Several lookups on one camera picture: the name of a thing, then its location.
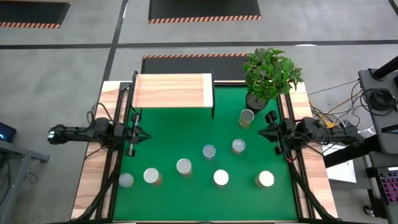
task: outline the plant pot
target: plant pot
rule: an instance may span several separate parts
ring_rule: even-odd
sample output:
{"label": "plant pot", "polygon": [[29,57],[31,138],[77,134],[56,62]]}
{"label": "plant pot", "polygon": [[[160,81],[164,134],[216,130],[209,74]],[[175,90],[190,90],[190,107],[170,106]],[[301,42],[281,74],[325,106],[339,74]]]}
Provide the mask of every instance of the plant pot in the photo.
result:
{"label": "plant pot", "polygon": [[264,102],[259,100],[258,97],[251,93],[247,93],[246,95],[246,109],[250,109],[254,112],[254,114],[260,112],[267,106],[268,102]]}

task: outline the potted plant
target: potted plant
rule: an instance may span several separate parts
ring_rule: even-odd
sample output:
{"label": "potted plant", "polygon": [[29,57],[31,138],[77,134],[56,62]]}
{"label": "potted plant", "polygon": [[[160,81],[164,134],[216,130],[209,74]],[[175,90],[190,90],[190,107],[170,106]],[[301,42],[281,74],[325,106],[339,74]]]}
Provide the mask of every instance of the potted plant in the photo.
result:
{"label": "potted plant", "polygon": [[268,48],[256,49],[249,54],[249,61],[245,62],[246,71],[246,108],[258,113],[264,109],[271,99],[279,94],[288,94],[297,83],[302,82],[302,68],[297,68],[292,59],[282,56],[284,51]]}

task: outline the green leaves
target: green leaves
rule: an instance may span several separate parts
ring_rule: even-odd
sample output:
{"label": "green leaves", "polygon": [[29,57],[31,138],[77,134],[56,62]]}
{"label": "green leaves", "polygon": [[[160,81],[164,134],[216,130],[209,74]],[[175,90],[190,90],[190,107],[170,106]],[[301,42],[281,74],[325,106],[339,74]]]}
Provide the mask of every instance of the green leaves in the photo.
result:
{"label": "green leaves", "polygon": [[249,54],[248,62],[243,64],[248,92],[269,101],[279,94],[289,93],[291,83],[297,88],[297,83],[303,82],[302,69],[283,56],[284,53],[279,49],[260,48]]}
{"label": "green leaves", "polygon": [[268,73],[272,73],[274,71],[274,66],[272,64],[268,65],[267,71]]}

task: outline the wooden shelf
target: wooden shelf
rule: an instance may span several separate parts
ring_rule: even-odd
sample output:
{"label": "wooden shelf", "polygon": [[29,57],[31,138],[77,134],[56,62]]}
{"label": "wooden shelf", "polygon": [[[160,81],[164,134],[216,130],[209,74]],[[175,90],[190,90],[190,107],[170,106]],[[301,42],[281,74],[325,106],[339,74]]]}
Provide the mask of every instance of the wooden shelf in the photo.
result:
{"label": "wooden shelf", "polygon": [[211,74],[139,74],[136,78],[132,106],[212,108]]}

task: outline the black floor mat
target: black floor mat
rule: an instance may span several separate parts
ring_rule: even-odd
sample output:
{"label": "black floor mat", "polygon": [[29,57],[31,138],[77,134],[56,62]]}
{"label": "black floor mat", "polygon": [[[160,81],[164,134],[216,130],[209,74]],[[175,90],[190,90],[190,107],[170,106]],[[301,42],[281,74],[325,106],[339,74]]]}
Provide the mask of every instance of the black floor mat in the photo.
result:
{"label": "black floor mat", "polygon": [[58,29],[69,2],[0,1],[0,27]]}
{"label": "black floor mat", "polygon": [[149,23],[259,20],[257,0],[150,0]]}
{"label": "black floor mat", "polygon": [[214,80],[244,80],[247,54],[147,55],[141,73],[212,73]]}

